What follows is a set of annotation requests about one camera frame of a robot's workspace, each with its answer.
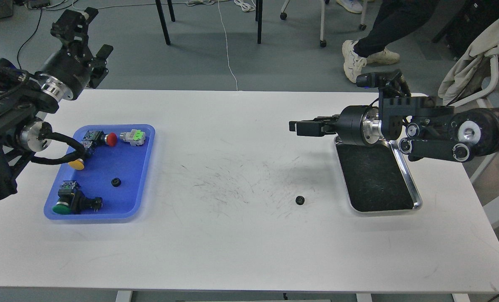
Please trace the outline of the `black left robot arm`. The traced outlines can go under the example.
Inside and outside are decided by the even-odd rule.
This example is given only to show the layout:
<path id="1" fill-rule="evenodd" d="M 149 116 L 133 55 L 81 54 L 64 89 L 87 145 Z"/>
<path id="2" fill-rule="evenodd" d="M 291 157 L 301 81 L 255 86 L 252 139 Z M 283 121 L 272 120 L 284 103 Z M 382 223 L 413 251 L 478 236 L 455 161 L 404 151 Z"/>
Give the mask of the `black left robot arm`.
<path id="1" fill-rule="evenodd" d="M 16 178 L 28 163 L 53 166 L 85 154 L 78 141 L 54 132 L 37 114 L 54 114 L 62 99 L 76 100 L 107 76 L 113 47 L 104 44 L 96 55 L 88 47 L 88 27 L 98 13 L 65 10 L 50 31 L 62 47 L 34 74 L 0 59 L 0 200 L 16 194 Z"/>

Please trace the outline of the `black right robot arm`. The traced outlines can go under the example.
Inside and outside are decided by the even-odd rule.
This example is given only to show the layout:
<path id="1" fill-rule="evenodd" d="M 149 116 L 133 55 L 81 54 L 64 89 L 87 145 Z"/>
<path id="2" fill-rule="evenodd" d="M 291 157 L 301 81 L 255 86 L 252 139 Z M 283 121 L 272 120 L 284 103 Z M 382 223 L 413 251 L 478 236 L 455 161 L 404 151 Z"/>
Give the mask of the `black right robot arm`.
<path id="1" fill-rule="evenodd" d="M 353 105 L 337 115 L 292 121 L 290 131 L 299 136 L 337 134 L 342 143 L 358 146 L 395 140 L 411 161 L 468 162 L 499 152 L 499 108 L 456 113 L 432 97 L 414 97 L 398 69 L 361 74 L 356 85 L 378 88 L 378 105 Z"/>

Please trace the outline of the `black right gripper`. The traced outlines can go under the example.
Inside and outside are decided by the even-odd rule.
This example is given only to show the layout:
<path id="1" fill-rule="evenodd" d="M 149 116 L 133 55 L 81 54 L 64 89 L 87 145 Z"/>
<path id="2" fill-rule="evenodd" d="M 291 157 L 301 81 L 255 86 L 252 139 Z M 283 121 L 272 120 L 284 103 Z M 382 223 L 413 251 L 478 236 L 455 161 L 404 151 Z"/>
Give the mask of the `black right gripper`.
<path id="1" fill-rule="evenodd" d="M 325 136 L 338 133 L 341 143 L 356 146 L 373 146 L 389 141 L 382 134 L 382 120 L 378 107 L 355 105 L 346 107 L 340 117 L 317 117 L 311 120 L 291 121 L 289 130 L 298 136 Z"/>

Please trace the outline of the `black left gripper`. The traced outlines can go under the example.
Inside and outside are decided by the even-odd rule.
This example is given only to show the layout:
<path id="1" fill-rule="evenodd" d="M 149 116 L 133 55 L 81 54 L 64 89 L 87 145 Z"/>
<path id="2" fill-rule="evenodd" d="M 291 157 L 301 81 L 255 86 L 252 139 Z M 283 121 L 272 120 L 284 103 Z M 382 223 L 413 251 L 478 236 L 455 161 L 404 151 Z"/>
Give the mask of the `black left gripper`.
<path id="1" fill-rule="evenodd" d="M 62 43 L 36 73 L 41 91 L 56 101 L 76 100 L 86 88 L 96 89 L 108 75 L 107 59 L 113 46 L 104 44 L 95 57 L 88 47 L 88 26 L 98 15 L 96 8 L 84 12 L 65 10 L 52 23 L 50 34 Z"/>

